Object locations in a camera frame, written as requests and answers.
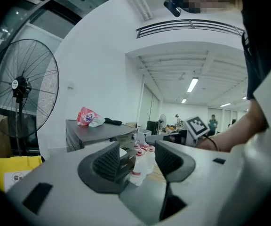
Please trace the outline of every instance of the fluorescent light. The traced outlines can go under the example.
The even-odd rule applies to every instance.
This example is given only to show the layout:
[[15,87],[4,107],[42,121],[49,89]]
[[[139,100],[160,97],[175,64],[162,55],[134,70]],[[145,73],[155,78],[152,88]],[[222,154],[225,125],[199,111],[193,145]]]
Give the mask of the fluorescent light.
[[193,79],[192,79],[192,82],[191,82],[191,84],[190,84],[190,86],[189,86],[187,92],[192,92],[192,90],[194,89],[194,87],[195,87],[197,81],[198,81],[198,78],[193,78]]
[[230,105],[230,103],[227,103],[227,104],[221,105],[220,107],[224,107],[224,106],[227,106],[227,105]]

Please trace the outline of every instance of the wrist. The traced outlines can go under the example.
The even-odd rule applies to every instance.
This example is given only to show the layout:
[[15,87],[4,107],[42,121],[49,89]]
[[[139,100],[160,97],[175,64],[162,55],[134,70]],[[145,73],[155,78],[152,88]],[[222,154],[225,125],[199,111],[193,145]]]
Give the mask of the wrist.
[[197,148],[209,151],[217,151],[215,145],[207,138],[203,138],[202,140],[198,141]]

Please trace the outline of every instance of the black sleeve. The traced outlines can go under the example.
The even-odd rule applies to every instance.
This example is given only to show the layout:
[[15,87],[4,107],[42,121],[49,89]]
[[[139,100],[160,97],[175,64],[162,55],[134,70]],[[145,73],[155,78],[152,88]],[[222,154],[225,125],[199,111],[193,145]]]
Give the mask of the black sleeve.
[[257,75],[256,69],[252,63],[250,63],[247,59],[245,59],[247,64],[247,77],[248,77],[248,85],[247,85],[247,99],[254,99],[254,91],[261,84],[261,81]]
[[245,34],[242,35],[242,45],[244,49],[245,62],[247,65],[247,79],[248,79],[247,99],[250,100],[255,98],[253,92],[261,84],[261,81],[258,76],[257,66],[254,64],[252,56],[249,52],[249,48],[245,43]]
[[247,64],[247,99],[271,71],[271,29],[264,29],[264,15],[271,17],[271,0],[242,0],[246,32],[242,44]]

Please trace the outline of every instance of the red and white bag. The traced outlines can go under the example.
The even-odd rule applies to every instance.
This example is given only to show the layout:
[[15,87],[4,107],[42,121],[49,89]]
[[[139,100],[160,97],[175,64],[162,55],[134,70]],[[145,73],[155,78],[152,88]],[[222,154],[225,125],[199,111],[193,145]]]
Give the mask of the red and white bag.
[[102,125],[104,121],[105,119],[101,118],[96,112],[85,107],[81,108],[77,117],[77,124],[81,126],[87,126],[92,122],[89,126],[96,127]]

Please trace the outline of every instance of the person's arm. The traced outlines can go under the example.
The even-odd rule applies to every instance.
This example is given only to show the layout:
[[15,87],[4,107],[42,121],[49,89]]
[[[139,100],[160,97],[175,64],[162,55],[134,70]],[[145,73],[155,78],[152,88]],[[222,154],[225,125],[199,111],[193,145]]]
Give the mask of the person's arm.
[[[266,119],[261,107],[255,99],[251,99],[248,113],[225,132],[211,138],[215,141],[221,152],[229,152],[233,146],[246,143],[256,133],[265,130],[266,125]],[[215,146],[208,139],[204,139],[199,143],[198,148],[216,150]]]

